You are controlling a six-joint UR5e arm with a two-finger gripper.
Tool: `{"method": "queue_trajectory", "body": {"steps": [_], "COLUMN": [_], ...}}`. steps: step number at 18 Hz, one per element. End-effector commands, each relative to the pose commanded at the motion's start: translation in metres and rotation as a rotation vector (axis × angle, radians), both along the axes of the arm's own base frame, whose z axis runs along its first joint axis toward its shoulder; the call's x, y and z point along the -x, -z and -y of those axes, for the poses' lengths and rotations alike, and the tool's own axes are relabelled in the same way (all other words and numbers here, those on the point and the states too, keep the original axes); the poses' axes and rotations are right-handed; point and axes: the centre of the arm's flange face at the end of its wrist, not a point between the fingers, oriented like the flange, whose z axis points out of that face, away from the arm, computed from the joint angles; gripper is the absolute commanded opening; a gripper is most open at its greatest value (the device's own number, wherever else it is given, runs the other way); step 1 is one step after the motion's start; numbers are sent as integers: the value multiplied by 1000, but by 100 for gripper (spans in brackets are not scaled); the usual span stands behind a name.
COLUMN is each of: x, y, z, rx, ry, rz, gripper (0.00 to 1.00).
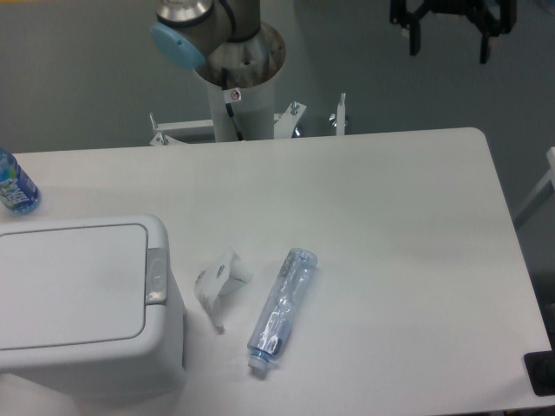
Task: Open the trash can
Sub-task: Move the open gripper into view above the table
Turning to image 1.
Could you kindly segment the silver robot arm blue cap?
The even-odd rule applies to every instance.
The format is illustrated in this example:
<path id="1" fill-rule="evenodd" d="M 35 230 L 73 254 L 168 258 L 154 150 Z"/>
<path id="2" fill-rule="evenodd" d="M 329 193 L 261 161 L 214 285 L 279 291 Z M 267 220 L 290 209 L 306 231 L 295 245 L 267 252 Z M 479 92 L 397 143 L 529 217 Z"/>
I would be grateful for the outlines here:
<path id="1" fill-rule="evenodd" d="M 389 4 L 389 21 L 408 32 L 409 54 L 421 48 L 421 19 L 428 13 L 464 16 L 481 34 L 480 63 L 490 55 L 490 40 L 511 32 L 517 4 L 500 1 L 495 16 L 485 1 L 423 1 L 413 11 L 404 1 Z M 177 67 L 196 72 L 223 88 L 254 88 L 284 65 L 281 35 L 264 23 L 258 1 L 157 1 L 149 32 L 156 48 Z"/>

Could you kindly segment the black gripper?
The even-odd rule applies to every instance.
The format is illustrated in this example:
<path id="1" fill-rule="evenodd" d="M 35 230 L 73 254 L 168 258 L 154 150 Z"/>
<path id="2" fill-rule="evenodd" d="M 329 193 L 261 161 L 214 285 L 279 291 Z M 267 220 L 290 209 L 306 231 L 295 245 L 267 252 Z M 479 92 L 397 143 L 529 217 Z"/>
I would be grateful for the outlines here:
<path id="1" fill-rule="evenodd" d="M 389 2 L 389 21 L 399 24 L 408 32 L 409 54 L 417 55 L 421 49 L 421 19 L 429 12 L 434 14 L 465 16 L 481 34 L 480 64 L 486 64 L 491 53 L 490 38 L 508 34 L 517 21 L 515 0 L 495 1 L 499 15 L 490 11 L 486 1 L 425 0 L 411 10 L 407 1 Z"/>

